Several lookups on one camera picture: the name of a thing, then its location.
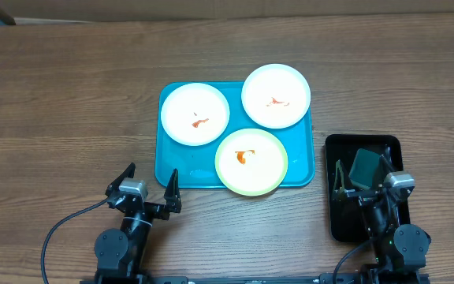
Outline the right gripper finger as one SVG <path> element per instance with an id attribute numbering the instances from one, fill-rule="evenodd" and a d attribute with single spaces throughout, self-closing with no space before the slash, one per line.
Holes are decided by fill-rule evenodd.
<path id="1" fill-rule="evenodd" d="M 333 184 L 333 192 L 335 194 L 346 194 L 347 192 L 353 192 L 354 185 L 349 177 L 346 166 L 337 160 L 335 163 L 335 179 Z"/>
<path id="2" fill-rule="evenodd" d="M 386 176 L 395 171 L 396 168 L 390 159 L 385 155 L 381 155 L 379 157 L 378 168 L 376 169 L 376 185 L 383 184 Z"/>

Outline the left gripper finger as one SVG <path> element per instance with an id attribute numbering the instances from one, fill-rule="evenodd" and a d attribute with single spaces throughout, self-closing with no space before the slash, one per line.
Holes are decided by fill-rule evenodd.
<path id="1" fill-rule="evenodd" d="M 135 169 L 136 169 L 135 163 L 130 163 L 128 167 L 117 178 L 115 178 L 110 184 L 108 184 L 106 193 L 111 194 L 113 191 L 117 191 L 124 179 L 133 178 Z"/>
<path id="2" fill-rule="evenodd" d="M 166 209 L 172 213 L 180 213 L 182 208 L 179 185 L 178 185 L 178 170 L 174 169 L 169 182 L 166 186 L 166 191 L 164 194 L 164 199 L 166 201 Z"/>

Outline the green sponge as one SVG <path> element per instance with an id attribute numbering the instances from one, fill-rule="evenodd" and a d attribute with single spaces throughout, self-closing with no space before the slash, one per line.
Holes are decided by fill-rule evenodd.
<path id="1" fill-rule="evenodd" d="M 370 189 L 380 161 L 380 155 L 360 148 L 356 154 L 349 172 L 352 184 L 361 189 Z"/>

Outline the yellow-green plate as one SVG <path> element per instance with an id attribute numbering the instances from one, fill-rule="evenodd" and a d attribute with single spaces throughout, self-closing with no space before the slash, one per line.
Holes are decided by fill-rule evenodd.
<path id="1" fill-rule="evenodd" d="M 282 183 L 288 154 L 275 135 L 261 129 L 241 129 L 220 143 L 214 165 L 227 189 L 243 196 L 261 196 Z"/>

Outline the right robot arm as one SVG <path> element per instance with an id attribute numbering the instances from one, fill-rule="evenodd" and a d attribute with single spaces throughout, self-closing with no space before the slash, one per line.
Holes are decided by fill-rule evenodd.
<path id="1" fill-rule="evenodd" d="M 431 237 L 419 226 L 401 224 L 398 207 L 407 201 L 415 188 L 415 179 L 406 171 L 397 171 L 384 156 L 379 157 L 371 187 L 355 185 L 346 166 L 337 161 L 332 197 L 352 202 L 359 209 L 368 239 L 346 253 L 332 273 L 337 283 L 342 264 L 367 247 L 374 249 L 377 262 L 364 264 L 352 277 L 352 283 L 428 283 L 419 270 L 426 266 Z"/>

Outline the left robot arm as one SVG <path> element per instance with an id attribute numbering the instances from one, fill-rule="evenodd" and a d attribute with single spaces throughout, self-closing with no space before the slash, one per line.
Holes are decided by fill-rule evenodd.
<path id="1" fill-rule="evenodd" d="M 109 208 L 124 214 L 118 229 L 103 231 L 96 239 L 95 283 L 154 283 L 151 275 L 140 268 L 153 221 L 169 219 L 182 208 L 178 170 L 171 173 L 164 193 L 164 204 L 147 201 L 145 181 L 134 178 L 136 165 L 129 166 L 106 190 Z"/>

